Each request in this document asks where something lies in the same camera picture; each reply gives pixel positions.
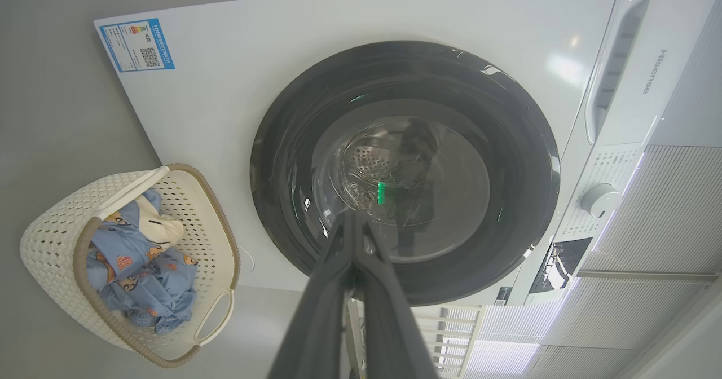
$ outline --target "blue label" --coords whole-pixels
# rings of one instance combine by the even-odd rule
[[[100,27],[119,72],[175,69],[157,19]]]

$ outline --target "floor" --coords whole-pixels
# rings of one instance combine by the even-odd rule
[[[222,334],[181,368],[160,369],[85,330],[20,262],[26,226],[107,174],[160,163],[93,20],[229,0],[0,0],[0,268],[6,377],[265,377],[297,292],[239,287]]]

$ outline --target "basket handle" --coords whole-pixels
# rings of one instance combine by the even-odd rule
[[[162,179],[169,171],[168,166],[160,166],[160,168],[148,171],[148,173],[135,180],[134,183],[116,192],[110,199],[103,202],[95,212],[95,216],[101,220],[106,219],[106,217],[115,213],[121,207],[137,199],[144,191],[152,188],[153,184]]]
[[[233,313],[233,305],[235,302],[234,296],[233,296],[233,289],[225,289],[225,292],[222,292],[218,295],[216,298],[216,301],[213,302],[213,305],[211,308],[206,312],[205,317],[203,317],[203,321],[201,321],[201,325],[199,325],[198,329],[196,330],[196,333],[193,335],[193,341],[198,346],[204,346],[207,343],[209,343],[211,340],[216,338],[217,335],[221,333],[221,331],[224,329],[225,325],[228,323],[228,320],[230,320],[230,315]],[[215,310],[218,303],[221,301],[222,298],[228,297],[228,310],[226,311],[226,315],[223,317],[223,320],[220,324],[213,330],[213,332],[209,333],[206,338],[198,338],[198,335],[201,333],[201,329],[206,325],[206,321],[208,320],[208,317],[211,316],[211,313],[213,310]]]

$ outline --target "front-loading washing machine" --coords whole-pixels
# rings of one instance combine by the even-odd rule
[[[374,221],[412,305],[556,299],[714,0],[244,0],[95,22],[160,160],[199,168],[242,284],[302,290]]]

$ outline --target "black clamp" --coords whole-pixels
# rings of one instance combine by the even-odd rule
[[[359,211],[336,219],[268,379],[338,379],[350,293],[364,300],[369,379],[437,379],[394,266],[370,224]]]

